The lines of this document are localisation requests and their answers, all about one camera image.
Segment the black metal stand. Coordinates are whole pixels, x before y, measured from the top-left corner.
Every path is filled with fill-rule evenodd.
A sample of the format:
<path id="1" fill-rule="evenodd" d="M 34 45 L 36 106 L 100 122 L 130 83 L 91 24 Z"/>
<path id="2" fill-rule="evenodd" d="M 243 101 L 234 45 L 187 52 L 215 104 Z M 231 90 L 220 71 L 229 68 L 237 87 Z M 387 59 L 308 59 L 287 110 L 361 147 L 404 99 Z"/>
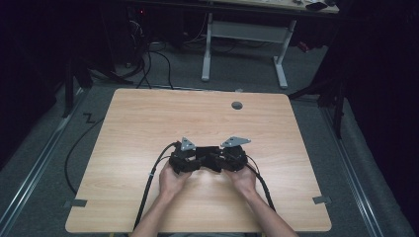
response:
<path id="1" fill-rule="evenodd" d="M 295 100 L 303 95 L 318 94 L 317 105 L 320 108 L 333 106 L 332 128 L 335 135 L 341 138 L 341 124 L 346 89 L 345 79 L 328 79 L 313 83 L 301 90 L 289 94 L 290 100 Z"/>
<path id="2" fill-rule="evenodd" d="M 84 57 L 71 57 L 66 63 L 66 76 L 64 80 L 65 88 L 65 109 L 63 117 L 67 118 L 70 113 L 75 109 L 75 94 L 74 94 L 74 81 L 77 81 L 81 89 L 90 89 L 93 85 L 92 76 L 90 70 L 96 70 L 99 73 L 106 76 L 108 79 L 120 83 L 129 85 L 130 81 L 127 81 L 122 76 L 117 75 L 111 70 L 107 70 L 105 67 L 94 63 Z"/>

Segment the black object on desk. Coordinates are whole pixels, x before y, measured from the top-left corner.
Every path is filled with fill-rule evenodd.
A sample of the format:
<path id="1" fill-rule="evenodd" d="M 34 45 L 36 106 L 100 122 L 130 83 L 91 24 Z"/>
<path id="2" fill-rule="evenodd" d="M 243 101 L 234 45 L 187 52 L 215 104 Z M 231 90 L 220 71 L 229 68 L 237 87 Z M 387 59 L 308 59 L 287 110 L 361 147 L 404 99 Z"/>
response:
<path id="1" fill-rule="evenodd" d="M 305 6 L 308 11 L 321 11 L 327 8 L 327 5 L 322 2 L 310 3 Z"/>

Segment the person's left hand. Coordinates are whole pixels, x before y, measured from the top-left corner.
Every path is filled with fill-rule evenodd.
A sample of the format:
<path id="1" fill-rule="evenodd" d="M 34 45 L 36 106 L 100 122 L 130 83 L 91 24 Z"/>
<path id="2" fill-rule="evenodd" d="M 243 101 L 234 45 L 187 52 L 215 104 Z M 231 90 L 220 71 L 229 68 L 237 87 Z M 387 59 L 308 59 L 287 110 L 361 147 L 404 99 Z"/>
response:
<path id="1" fill-rule="evenodd" d="M 159 175 L 159 195 L 164 199 L 173 199 L 186 184 L 192 173 L 177 174 L 169 163 L 166 163 Z"/>

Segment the metal floor rail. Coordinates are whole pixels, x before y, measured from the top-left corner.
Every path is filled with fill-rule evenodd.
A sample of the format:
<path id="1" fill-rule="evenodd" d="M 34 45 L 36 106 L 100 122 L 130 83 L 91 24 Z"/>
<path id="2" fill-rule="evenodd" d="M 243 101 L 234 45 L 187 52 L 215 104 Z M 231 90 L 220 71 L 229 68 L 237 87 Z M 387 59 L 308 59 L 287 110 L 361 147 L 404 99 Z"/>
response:
<path id="1" fill-rule="evenodd" d="M 364 220 L 370 237 L 384 237 L 380 225 L 377 221 L 375 212 L 373 211 L 373 208 L 371 206 L 371 202 L 367 197 L 365 190 L 360 182 L 360 179 L 354 169 L 345 144 L 343 140 L 336 135 L 336 132 L 333 127 L 333 118 L 331 116 L 331 113 L 328 109 L 320 109 L 320 112 L 338 149 L 339 157 L 343 166 L 347 183 L 351 189 L 352 195 L 357 204 L 358 210 Z"/>
<path id="2" fill-rule="evenodd" d="M 30 172 L 26 176 L 25 180 L 19 185 L 19 189 L 16 191 L 16 193 L 13 196 L 13 199 L 10 201 L 8 207 L 1 215 L 0 237 L 6 237 L 12 229 L 16 219 L 21 213 L 27 200 L 31 196 L 40 178 L 42 177 L 42 174 L 46 169 L 49 161 L 51 160 L 52 153 L 56 147 L 56 144 L 61 138 L 67 125 L 71 121 L 74 111 L 78 109 L 79 105 L 83 102 L 88 93 L 88 89 L 79 88 L 77 90 L 75 94 L 75 102 L 73 108 L 69 110 L 68 114 L 65 117 L 60 118 L 59 124 L 49 137 L 47 143 L 42 148 L 42 151 L 37 157 L 37 160 L 32 166 Z"/>

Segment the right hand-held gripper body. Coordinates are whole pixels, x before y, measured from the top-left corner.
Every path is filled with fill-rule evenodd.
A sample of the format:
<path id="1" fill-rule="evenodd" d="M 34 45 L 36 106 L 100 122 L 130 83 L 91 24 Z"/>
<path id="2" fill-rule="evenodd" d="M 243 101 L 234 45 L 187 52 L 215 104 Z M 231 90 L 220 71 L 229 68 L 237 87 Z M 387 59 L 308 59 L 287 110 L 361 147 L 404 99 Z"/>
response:
<path id="1" fill-rule="evenodd" d="M 246 152 L 242 145 L 250 143 L 248 138 L 232 136 L 221 143 L 221 153 L 219 155 L 219 166 L 227 171 L 235 172 L 244 168 L 248 163 Z"/>

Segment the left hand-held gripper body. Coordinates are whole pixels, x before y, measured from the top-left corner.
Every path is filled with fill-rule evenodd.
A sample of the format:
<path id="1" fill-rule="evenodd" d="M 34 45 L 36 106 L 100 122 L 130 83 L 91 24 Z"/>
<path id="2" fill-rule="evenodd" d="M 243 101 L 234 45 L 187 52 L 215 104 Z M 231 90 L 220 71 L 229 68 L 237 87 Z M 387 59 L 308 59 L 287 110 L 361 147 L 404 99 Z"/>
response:
<path id="1" fill-rule="evenodd" d="M 188 138 L 183 137 L 180 141 L 175 143 L 175 150 L 171 153 L 169 164 L 177 173 L 194 172 L 193 163 L 196 161 L 196 145 Z"/>

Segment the person's right hand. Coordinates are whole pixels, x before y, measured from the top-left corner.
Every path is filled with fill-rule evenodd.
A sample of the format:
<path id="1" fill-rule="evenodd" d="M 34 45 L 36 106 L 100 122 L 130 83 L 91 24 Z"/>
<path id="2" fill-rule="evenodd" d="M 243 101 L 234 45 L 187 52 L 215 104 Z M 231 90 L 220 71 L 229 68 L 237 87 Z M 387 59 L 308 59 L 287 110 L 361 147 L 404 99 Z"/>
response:
<path id="1" fill-rule="evenodd" d="M 256 194 L 256 176 L 248 167 L 236 172 L 225 171 L 225 174 L 236 190 L 245 198 Z"/>

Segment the white-framed wooden desk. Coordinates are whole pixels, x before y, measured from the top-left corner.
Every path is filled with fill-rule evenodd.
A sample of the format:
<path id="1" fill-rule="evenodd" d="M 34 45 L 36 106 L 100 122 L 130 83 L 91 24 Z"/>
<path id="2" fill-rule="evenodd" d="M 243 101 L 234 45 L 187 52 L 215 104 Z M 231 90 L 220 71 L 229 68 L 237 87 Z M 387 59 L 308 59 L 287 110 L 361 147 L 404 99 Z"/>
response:
<path id="1" fill-rule="evenodd" d="M 322 2 L 327 5 L 321 11 L 308 11 L 305 6 L 310 3 Z M 264 10 L 284 10 L 287 13 L 315 13 L 320 16 L 337 15 L 339 8 L 326 0 L 209 0 L 209 5 L 216 3 L 233 4 L 236 6 L 262 7 Z M 296 18 L 291 18 L 286 27 L 274 27 L 260 24 L 239 23 L 238 21 L 215 20 L 212 13 L 208 13 L 206 51 L 203 61 L 202 80 L 210 79 L 211 40 L 223 38 L 231 40 L 251 40 L 258 42 L 278 43 L 281 47 L 279 54 L 273 57 L 279 86 L 288 88 L 288 82 L 283 67 L 283 60 L 293 36 Z"/>

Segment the black sock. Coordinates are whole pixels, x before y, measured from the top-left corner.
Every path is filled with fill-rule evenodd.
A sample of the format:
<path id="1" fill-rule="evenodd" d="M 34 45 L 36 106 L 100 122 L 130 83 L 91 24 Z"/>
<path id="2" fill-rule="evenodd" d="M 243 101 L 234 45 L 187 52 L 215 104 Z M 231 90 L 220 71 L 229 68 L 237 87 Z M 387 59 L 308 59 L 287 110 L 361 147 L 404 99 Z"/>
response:
<path id="1" fill-rule="evenodd" d="M 210 168 L 210 166 L 211 166 L 211 155 L 214 154 L 214 155 L 219 156 L 219 151 L 220 151 L 220 149 L 217 146 L 197 147 L 195 155 L 196 154 L 205 155 L 205 160 L 199 161 L 199 162 L 202 163 L 202 167 L 209 168 L 211 170 L 211 168 Z"/>

